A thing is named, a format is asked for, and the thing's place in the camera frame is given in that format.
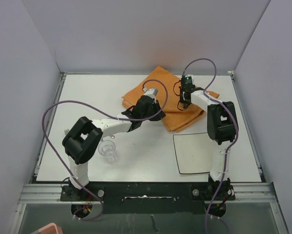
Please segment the orange cloth placemat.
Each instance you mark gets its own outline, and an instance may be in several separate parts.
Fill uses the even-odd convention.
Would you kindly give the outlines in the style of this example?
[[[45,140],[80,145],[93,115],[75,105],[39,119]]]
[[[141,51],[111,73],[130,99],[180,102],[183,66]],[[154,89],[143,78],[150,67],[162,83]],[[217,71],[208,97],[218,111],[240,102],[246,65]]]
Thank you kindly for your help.
[[[166,117],[162,122],[166,129],[170,132],[180,132],[185,128],[196,123],[206,114],[200,107],[190,105],[186,110],[179,110],[179,98],[175,95],[173,90],[174,84],[179,81],[179,78],[171,72],[158,66],[145,78],[148,81],[145,84],[146,88],[157,88],[158,94],[156,96],[160,106],[164,104],[166,95],[168,95],[167,104],[163,108]]]

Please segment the clear plastic cup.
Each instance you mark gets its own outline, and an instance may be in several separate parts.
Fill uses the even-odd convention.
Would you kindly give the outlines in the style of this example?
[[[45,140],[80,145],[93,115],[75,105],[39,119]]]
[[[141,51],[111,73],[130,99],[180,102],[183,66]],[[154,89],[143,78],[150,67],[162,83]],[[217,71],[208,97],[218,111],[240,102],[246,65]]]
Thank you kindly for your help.
[[[114,163],[117,159],[116,145],[111,140],[104,140],[98,146],[99,154],[108,163]]]

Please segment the white square plate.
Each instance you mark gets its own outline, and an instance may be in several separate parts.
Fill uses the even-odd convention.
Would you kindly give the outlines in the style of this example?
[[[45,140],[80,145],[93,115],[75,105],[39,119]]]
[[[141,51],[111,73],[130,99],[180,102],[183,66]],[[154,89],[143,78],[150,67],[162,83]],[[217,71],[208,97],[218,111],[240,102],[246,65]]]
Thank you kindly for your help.
[[[213,142],[207,133],[173,135],[173,143],[178,171],[181,175],[210,172]]]

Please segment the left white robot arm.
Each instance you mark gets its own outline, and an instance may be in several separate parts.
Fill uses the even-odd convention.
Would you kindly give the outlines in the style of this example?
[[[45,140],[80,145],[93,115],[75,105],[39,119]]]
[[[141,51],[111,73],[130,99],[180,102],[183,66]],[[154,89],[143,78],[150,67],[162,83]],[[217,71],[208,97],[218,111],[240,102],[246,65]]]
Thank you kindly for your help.
[[[93,120],[80,117],[62,141],[72,172],[69,178],[72,196],[77,200],[84,200],[88,196],[88,161],[104,137],[134,131],[143,121],[160,121],[165,116],[158,100],[142,95],[135,105],[116,117]]]

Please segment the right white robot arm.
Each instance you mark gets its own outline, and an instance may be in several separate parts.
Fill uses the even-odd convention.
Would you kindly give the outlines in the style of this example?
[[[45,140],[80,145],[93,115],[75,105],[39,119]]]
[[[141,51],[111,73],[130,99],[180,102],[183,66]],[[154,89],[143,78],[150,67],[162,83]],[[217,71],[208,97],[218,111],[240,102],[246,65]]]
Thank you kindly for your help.
[[[206,192],[210,198],[218,199],[224,194],[224,182],[229,179],[230,149],[238,139],[239,128],[234,103],[220,101],[206,90],[196,87],[191,75],[183,75],[180,79],[179,102],[184,107],[196,105],[207,114],[207,134],[215,149],[209,173],[213,183],[207,186]]]

